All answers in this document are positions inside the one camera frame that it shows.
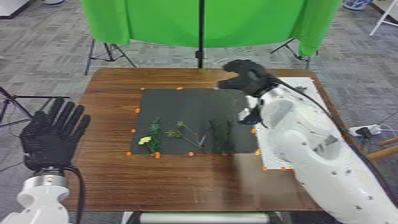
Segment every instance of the power strip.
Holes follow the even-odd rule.
[[[357,126],[357,127],[348,128],[348,132],[350,132],[350,135],[351,135],[353,137],[359,137],[359,136],[360,136],[360,135],[357,134],[357,130],[359,130],[360,128],[367,128],[367,129],[369,129],[369,133],[371,133],[371,135],[378,135],[378,134],[382,133],[380,125],[371,124],[371,125],[364,125],[364,126]]]

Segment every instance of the green screen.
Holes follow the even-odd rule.
[[[94,39],[197,47],[199,0],[83,0]],[[318,50],[339,0],[206,0],[204,45],[238,47],[300,40]]]

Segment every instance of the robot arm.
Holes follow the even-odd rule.
[[[67,224],[69,214],[60,202],[69,196],[65,177],[58,171],[24,181],[17,194],[21,213],[10,213],[1,224]]]
[[[64,105],[64,99],[55,100],[48,114],[42,111],[35,112],[19,136],[24,165],[33,171],[17,194],[17,202],[24,209],[21,213],[8,214],[1,224],[69,223],[67,210],[60,204],[69,196],[64,170],[80,175],[76,167],[71,166],[71,159],[88,122],[83,107],[74,107],[71,102]]]
[[[254,62],[232,61],[223,69],[239,76],[218,87],[239,89],[257,98],[243,123],[266,125],[261,138],[275,156],[295,167],[296,180],[319,207],[346,224],[398,224],[396,206],[374,173],[323,110],[295,96]]]

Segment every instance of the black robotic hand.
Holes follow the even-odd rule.
[[[71,159],[90,123],[90,116],[83,115],[83,106],[74,106],[56,98],[48,114],[37,111],[33,119],[21,131],[21,146],[24,155],[24,165],[30,170],[71,166]]]
[[[266,72],[264,67],[250,60],[234,60],[223,65],[227,72],[236,72],[238,77],[218,82],[220,89],[236,89],[252,97],[259,97],[270,91],[280,80]]]

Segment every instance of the wooden table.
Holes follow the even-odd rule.
[[[279,77],[311,77],[335,114],[319,81],[307,70],[273,70]],[[126,156],[131,147],[140,88],[213,88],[234,77],[216,69],[101,69],[81,104],[92,123],[76,165],[87,184],[87,211],[318,211],[291,171],[263,171],[254,154],[195,157]],[[71,179],[67,208],[76,208]]]

